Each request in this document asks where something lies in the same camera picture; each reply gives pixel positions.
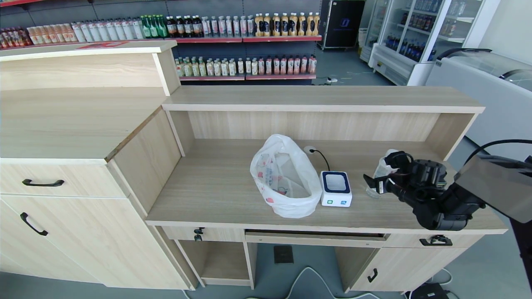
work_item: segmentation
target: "floor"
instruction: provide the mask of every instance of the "floor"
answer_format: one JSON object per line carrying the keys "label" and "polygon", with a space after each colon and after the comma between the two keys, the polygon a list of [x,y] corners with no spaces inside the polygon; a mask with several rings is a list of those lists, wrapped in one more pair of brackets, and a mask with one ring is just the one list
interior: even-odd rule
{"label": "floor", "polygon": [[[338,79],[333,85],[392,85],[386,78],[373,74],[354,51],[317,51],[318,77]],[[322,84],[326,79],[315,79]],[[459,169],[474,146],[463,140],[449,159]],[[501,216],[510,226],[508,220]],[[199,298],[285,298],[299,272],[311,266],[321,274],[335,297],[353,297],[362,292],[344,294],[332,247],[293,246],[294,264],[273,263],[273,245],[261,244],[257,253],[255,291],[248,287],[207,286],[187,292],[192,299]],[[519,257],[511,230],[504,235],[486,236],[446,267],[453,281],[445,286],[461,299],[530,299],[532,295],[524,267]],[[435,281],[446,281],[448,275],[440,272]],[[404,298],[396,292],[375,292],[381,299]],[[74,283],[54,279],[35,278],[0,273],[0,299],[185,299],[177,290],[146,290],[106,288],[103,285]],[[311,271],[305,271],[294,285],[290,299],[330,298],[326,286]]]}

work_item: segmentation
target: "black cable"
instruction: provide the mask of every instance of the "black cable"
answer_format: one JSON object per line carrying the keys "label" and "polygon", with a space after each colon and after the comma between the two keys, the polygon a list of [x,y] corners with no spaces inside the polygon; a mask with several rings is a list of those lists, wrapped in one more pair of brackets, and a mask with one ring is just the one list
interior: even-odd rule
{"label": "black cable", "polygon": [[471,153],[471,155],[469,155],[469,157],[465,161],[464,165],[467,162],[469,162],[469,160],[471,160],[471,158],[473,158],[476,154],[478,154],[480,151],[482,151],[484,148],[487,148],[489,146],[496,145],[496,144],[503,144],[503,143],[527,143],[527,144],[532,144],[532,140],[530,140],[530,139],[503,139],[503,140],[497,140],[497,141],[492,141],[490,143],[486,143],[485,145],[483,145],[483,146],[477,148],[476,150],[474,150]]}
{"label": "black cable", "polygon": [[327,159],[325,158],[325,156],[324,156],[319,150],[317,150],[317,149],[311,149],[311,150],[309,150],[309,152],[311,152],[311,153],[313,153],[313,152],[318,152],[318,153],[320,153],[320,155],[321,155],[321,156],[323,157],[323,159],[325,160],[325,163],[327,163],[327,169],[328,169],[329,171],[331,171],[331,167],[329,167],[329,162],[327,161]]}

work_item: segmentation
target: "black drawer handle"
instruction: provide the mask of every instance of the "black drawer handle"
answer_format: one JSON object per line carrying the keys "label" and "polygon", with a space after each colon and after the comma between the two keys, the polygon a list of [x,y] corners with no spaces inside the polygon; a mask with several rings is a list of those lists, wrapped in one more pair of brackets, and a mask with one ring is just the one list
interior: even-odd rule
{"label": "black drawer handle", "polygon": [[59,187],[64,182],[65,182],[64,180],[57,180],[51,184],[32,184],[30,179],[25,179],[24,181],[22,181],[22,183],[26,186],[37,186],[37,187]]}
{"label": "black drawer handle", "polygon": [[41,236],[46,236],[48,235],[48,232],[43,230],[43,231],[38,231],[35,229],[35,227],[33,227],[29,222],[28,222],[28,214],[22,212],[22,214],[20,214],[20,218],[22,219],[22,221],[24,221],[24,223],[26,223],[29,227],[31,227],[32,230],[34,230],[36,233],[38,233],[39,235]]}
{"label": "black drawer handle", "polygon": [[379,272],[377,272],[377,268],[373,268],[373,277],[368,276],[368,281],[371,283],[375,280],[375,278],[379,275]]}
{"label": "black drawer handle", "polygon": [[451,239],[445,237],[444,235],[432,236],[429,241],[426,239],[419,239],[419,242],[421,242],[423,246],[453,246]]}

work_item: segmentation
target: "plastic bag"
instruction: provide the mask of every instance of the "plastic bag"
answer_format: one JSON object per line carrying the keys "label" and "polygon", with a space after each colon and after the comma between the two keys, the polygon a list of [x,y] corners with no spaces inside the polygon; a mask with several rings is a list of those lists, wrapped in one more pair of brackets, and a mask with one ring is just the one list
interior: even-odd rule
{"label": "plastic bag", "polygon": [[251,175],[275,214],[301,218],[312,214],[322,189],[309,158],[290,138],[273,134],[251,161]]}

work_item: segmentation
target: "glass door refrigerator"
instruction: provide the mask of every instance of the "glass door refrigerator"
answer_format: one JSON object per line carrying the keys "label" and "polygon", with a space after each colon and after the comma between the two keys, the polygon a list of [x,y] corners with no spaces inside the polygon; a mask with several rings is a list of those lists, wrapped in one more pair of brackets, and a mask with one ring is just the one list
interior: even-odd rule
{"label": "glass door refrigerator", "polygon": [[425,85],[435,58],[476,48],[500,0],[390,0],[369,66],[396,85]]}

